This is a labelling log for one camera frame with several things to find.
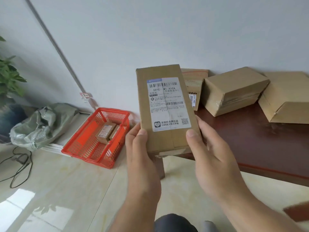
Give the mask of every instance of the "black pants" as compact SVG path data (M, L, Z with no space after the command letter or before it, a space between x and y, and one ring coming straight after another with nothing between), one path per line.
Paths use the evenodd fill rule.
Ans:
M154 222L155 232L197 232L197 229L184 217L167 214Z

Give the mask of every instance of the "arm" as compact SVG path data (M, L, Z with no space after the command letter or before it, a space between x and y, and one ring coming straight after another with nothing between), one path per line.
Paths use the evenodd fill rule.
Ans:
M200 186L217 202L238 232L302 232L288 217L270 209L249 191L228 144L197 117L203 140L194 130L187 141L196 161Z
M137 124L126 136L128 194L109 232L153 232L161 182L146 151L147 131Z

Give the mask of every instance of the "forearm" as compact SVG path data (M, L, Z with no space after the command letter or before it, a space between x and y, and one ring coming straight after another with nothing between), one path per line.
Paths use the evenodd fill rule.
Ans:
M109 232L153 232L157 203L127 198L118 211Z
M290 218L270 209L253 195L221 204L237 232L303 232Z

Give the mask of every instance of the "person's right hand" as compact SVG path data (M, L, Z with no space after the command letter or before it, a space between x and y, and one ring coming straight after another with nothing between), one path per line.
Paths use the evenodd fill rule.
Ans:
M197 121L206 145L200 136L189 129L187 142L196 161L196 177L205 191L217 203L251 196L229 145L198 116Z

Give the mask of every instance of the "finger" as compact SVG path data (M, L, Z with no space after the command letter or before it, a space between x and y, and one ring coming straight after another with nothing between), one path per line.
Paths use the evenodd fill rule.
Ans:
M206 138L207 143L210 144L213 148L216 148L217 146L222 145L222 142L225 142L209 124L207 124L198 116L196 116L196 119L203 137Z
M211 161L214 158L214 155L207 150L202 138L195 130L187 130L186 138L196 161Z
M141 129L141 123L136 124L126 135L126 151L127 151L127 163L132 161L132 145L133 140Z
M136 138L133 140L133 148L132 148L132 160L139 161L143 158L148 157L147 149L146 149L146 142L148 139L146 129L140 129Z

